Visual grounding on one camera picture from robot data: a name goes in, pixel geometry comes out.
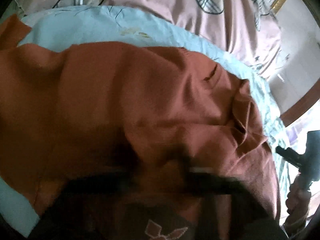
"brown garment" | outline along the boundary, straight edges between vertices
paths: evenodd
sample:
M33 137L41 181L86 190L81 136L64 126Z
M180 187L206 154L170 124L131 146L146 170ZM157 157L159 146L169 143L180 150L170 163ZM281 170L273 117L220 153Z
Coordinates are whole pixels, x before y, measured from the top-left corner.
M125 161L115 148L130 144L140 198L176 193L175 212L194 220L198 200L179 195L183 179L167 156L183 145L195 166L243 180L279 215L276 170L247 80L183 48L16 47L29 31L16 16L0 27L0 175L38 214L68 180L109 171L115 154Z

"orange fabric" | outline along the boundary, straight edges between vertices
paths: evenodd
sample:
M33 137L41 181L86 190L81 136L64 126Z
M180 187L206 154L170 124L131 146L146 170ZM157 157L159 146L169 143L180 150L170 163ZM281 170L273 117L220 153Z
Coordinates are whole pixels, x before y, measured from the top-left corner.
M196 166L243 180L270 215L279 190L249 82L183 48L120 42L55 53L16 47L29 32L16 16L0 33L0 175L38 214L70 179L113 167L130 143L141 194L183 184L168 149L183 145ZM126 153L117 153L125 160ZM177 197L178 213L195 201Z

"pink fabric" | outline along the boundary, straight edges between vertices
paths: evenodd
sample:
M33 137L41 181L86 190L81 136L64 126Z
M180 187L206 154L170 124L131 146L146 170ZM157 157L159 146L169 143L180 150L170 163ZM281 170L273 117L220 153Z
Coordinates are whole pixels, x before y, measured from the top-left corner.
M26 14L52 8L58 0L16 0ZM260 17L252 0L221 0L223 12L205 12L197 0L105 0L103 5L140 8L210 40L247 65L262 64L259 73L268 77L280 48L280 29L271 15Z

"pink blanket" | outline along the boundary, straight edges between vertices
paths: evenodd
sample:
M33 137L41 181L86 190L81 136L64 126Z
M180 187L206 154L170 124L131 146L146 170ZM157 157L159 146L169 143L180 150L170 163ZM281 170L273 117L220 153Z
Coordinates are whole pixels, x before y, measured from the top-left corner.
M209 39L263 77L272 71L280 29L263 0L16 0L25 14L68 5L141 8Z

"blue fabric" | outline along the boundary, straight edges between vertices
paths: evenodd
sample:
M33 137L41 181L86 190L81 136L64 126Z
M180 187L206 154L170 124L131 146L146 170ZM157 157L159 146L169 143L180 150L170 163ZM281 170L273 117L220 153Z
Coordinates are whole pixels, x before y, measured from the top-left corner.
M207 55L239 78L248 79L251 95L261 113L264 133L268 136L268 143L274 154L281 195L287 195L290 182L288 165L282 157L274 153L277 145L282 147L289 145L284 125L279 118L279 108L271 95L268 83L229 53L214 46L206 39L163 19L128 7L72 6L32 14L24 17L22 21L32 26L33 29L20 45L35 43L56 52L63 51L72 44L98 41L122 41L138 47L185 47ZM8 221L23 235L28 235L32 228L28 228L28 225L32 224L32 221L35 224L37 217L35 218L30 208L23 211L25 214L21 216L14 211L15 215L11 216ZM5 219L8 218L4 209L1 209L1 213L4 214ZM28 217L27 214L30 215L30 220L28 224L22 226L20 223Z

